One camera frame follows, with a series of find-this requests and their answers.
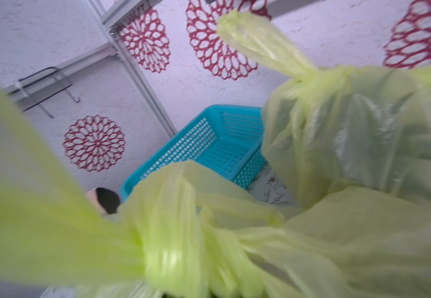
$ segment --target bag handle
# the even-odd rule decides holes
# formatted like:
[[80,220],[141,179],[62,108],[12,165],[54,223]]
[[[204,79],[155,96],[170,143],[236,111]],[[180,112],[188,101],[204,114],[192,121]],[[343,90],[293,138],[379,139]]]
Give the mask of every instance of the bag handle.
[[310,59],[267,18],[233,10],[219,18],[217,33],[247,57],[297,80],[318,72]]

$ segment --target plastic bag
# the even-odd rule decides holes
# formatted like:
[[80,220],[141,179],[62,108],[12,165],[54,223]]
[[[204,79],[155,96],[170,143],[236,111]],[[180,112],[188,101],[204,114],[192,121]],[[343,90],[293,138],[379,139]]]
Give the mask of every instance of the plastic bag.
[[217,32],[291,77],[262,110],[262,154],[300,206],[356,185],[431,203],[431,64],[321,70],[267,19],[237,11]]
[[81,298],[431,297],[431,209],[350,187],[300,211],[188,161],[106,220],[0,92],[1,279]]

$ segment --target red floral pattern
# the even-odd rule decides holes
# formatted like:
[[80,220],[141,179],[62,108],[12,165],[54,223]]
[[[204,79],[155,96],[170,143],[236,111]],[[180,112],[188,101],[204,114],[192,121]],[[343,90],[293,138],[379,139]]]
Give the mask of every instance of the red floral pattern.
[[[186,10],[186,29],[196,57],[205,69],[224,80],[247,77],[258,67],[256,62],[228,46],[217,35],[217,20],[233,10],[235,3],[236,0],[217,0],[211,4],[205,0],[189,0]],[[266,4],[267,0],[242,0],[238,9],[247,9],[270,19]]]
[[124,134],[108,117],[78,119],[65,134],[63,147],[71,163],[88,172],[108,169],[124,151]]
[[158,13],[148,1],[132,12],[119,27],[129,53],[143,68],[160,73],[169,64],[169,39]]
[[384,65],[410,69],[431,63],[431,0],[416,0],[392,29]]

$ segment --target wall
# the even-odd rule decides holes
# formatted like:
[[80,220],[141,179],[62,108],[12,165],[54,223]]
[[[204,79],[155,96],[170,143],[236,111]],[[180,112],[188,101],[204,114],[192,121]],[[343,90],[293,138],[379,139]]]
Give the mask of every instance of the wall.
[[[276,15],[283,11],[280,5],[275,11],[275,0],[266,6],[264,0],[217,0],[210,6],[204,0],[164,0],[152,9],[140,9],[123,22],[128,30],[122,27],[120,35],[123,40],[129,40],[127,47],[134,55],[133,62],[143,69],[177,129],[183,128],[211,104],[262,106],[273,90],[287,79],[276,71],[247,63],[241,55],[223,45],[216,50],[217,38],[208,39],[208,35],[215,33],[217,16],[211,21],[213,14],[227,13],[241,1],[253,2],[252,11],[260,15],[271,15],[272,8]],[[274,18],[273,23],[318,66],[382,65],[388,62],[385,61],[389,54],[385,45],[392,39],[392,30],[411,11],[412,2],[315,1]],[[289,0],[277,3],[292,5]],[[431,9],[431,0],[416,3]],[[198,51],[209,56],[198,59]],[[214,57],[216,51],[219,51],[218,56]],[[242,64],[246,70],[241,72],[239,65]],[[236,80],[221,72],[222,68],[233,71],[234,66],[239,67]]]
[[115,0],[99,0],[99,3],[101,4],[102,8],[105,11],[108,11],[108,9],[111,8],[111,6],[114,5],[114,3],[116,3]]
[[106,43],[75,0],[0,0],[0,85]]
[[[24,112],[24,115],[40,131],[85,189],[98,186],[119,191],[123,181],[163,146],[169,137],[159,127],[141,99],[139,91],[130,83],[119,59],[105,58],[71,76],[70,79],[73,86],[69,91],[73,96],[81,98],[80,103],[75,104],[61,92],[43,103],[55,116],[54,119],[50,119],[38,107]],[[90,170],[88,167],[79,167],[81,163],[71,163],[72,159],[67,156],[71,153],[68,146],[65,146],[69,141],[65,134],[70,130],[70,126],[78,119],[96,115],[114,121],[121,128],[124,142],[121,158],[117,159],[114,165],[107,164],[108,169],[102,168],[100,171],[96,166]],[[107,134],[110,140],[117,140],[111,138],[111,135]],[[92,156],[95,155],[91,152],[86,160],[89,162]]]

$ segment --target blue plastic basket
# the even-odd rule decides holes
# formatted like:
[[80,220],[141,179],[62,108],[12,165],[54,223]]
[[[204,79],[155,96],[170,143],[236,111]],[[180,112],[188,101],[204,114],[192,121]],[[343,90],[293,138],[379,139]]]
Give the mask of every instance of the blue plastic basket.
[[260,153],[264,127],[261,108],[213,105],[203,110],[126,179],[123,202],[133,187],[160,167],[188,159],[247,188],[265,164]]

